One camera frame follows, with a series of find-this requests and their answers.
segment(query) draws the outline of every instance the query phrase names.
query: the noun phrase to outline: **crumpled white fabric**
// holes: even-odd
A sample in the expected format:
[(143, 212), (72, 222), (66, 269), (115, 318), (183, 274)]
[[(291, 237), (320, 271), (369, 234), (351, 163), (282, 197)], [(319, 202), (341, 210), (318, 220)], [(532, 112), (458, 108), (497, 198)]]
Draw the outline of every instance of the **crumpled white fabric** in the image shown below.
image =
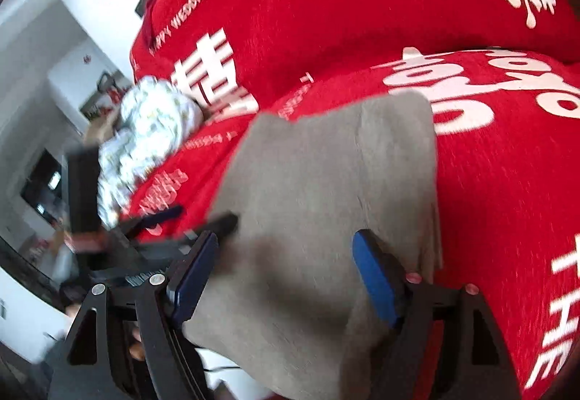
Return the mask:
[(146, 76), (121, 102), (121, 128), (101, 145), (99, 216), (114, 227), (147, 176), (201, 127), (199, 106), (168, 81)]

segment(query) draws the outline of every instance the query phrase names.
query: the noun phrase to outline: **gray cloth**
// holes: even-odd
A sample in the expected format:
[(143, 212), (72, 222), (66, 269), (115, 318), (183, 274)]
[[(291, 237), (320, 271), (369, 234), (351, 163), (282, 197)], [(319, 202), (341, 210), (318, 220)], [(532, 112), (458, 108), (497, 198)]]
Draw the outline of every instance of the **gray cloth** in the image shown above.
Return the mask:
[(408, 270), (433, 271), (436, 150), (429, 103), (383, 96), (289, 123), (264, 114), (212, 212), (239, 213), (186, 337), (295, 400), (364, 399), (388, 330), (352, 260), (371, 228)]

